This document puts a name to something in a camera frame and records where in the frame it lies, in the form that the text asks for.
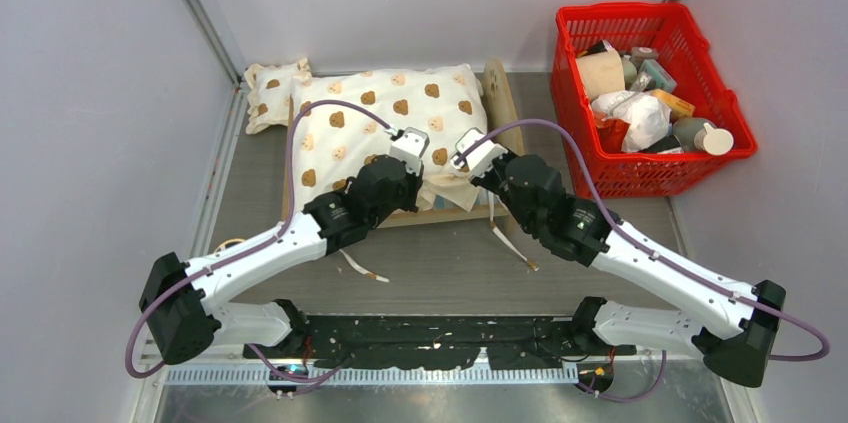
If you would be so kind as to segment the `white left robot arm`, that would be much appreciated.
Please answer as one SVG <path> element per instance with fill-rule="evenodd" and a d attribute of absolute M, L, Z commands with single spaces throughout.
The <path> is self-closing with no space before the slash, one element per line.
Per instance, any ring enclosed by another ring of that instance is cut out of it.
<path fill-rule="evenodd" d="M 365 239 L 397 210 L 414 212 L 422 163 L 380 155 L 345 186 L 306 203 L 286 221 L 230 249 L 152 265 L 139 307 L 165 365 L 185 363 L 211 346 L 256 344 L 298 355 L 307 332 L 281 303 L 237 304 L 247 289 L 297 265 Z"/>

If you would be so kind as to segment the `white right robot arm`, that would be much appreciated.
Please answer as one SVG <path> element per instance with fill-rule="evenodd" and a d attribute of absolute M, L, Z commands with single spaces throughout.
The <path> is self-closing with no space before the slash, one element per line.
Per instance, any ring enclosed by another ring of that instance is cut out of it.
<path fill-rule="evenodd" d="M 574 314 L 571 340 L 584 353 L 636 345 L 697 357 L 741 386 L 762 385 L 779 329 L 785 289 L 706 270 L 657 244 L 617 214 L 568 193 L 558 170 L 537 155 L 495 147 L 468 157 L 471 181 L 494 193 L 521 229 L 553 255 L 616 275 L 672 304 L 636 308 L 586 297 Z"/>

